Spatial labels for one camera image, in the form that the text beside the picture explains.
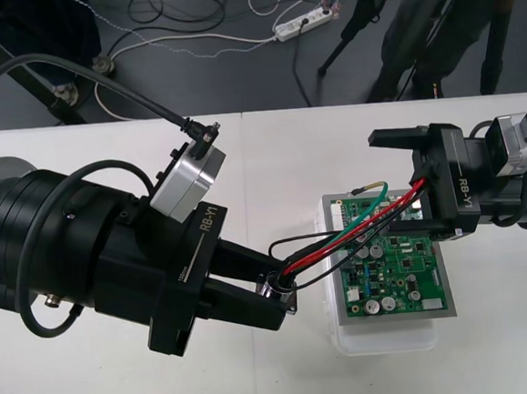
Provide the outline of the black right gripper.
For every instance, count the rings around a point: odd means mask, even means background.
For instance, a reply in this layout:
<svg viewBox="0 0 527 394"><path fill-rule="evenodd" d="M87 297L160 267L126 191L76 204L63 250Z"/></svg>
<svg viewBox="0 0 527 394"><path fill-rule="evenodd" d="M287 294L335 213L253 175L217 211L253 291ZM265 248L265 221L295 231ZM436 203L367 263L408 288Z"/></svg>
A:
<svg viewBox="0 0 527 394"><path fill-rule="evenodd" d="M377 129L372 147L406 146L412 151L410 182L424 181L422 220L393 220L389 237L455 239L479 225L513 226L527 214L526 175L515 170L505 145L502 121L492 121L486 136L466 137L458 126L430 124Z"/></svg>

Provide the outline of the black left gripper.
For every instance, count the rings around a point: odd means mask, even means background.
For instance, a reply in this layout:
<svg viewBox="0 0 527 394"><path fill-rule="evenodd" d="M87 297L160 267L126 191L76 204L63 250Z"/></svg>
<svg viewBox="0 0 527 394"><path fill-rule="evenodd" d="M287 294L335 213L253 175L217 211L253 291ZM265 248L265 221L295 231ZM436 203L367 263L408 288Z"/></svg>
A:
<svg viewBox="0 0 527 394"><path fill-rule="evenodd" d="M185 353L196 317L278 331L287 314L282 303L206 280L209 272L264 285L284 264L218 239L227 213L201 202L182 223L151 207L130 223L115 222L93 272L95 311L147 326L149 349L174 356Z"/></svg>

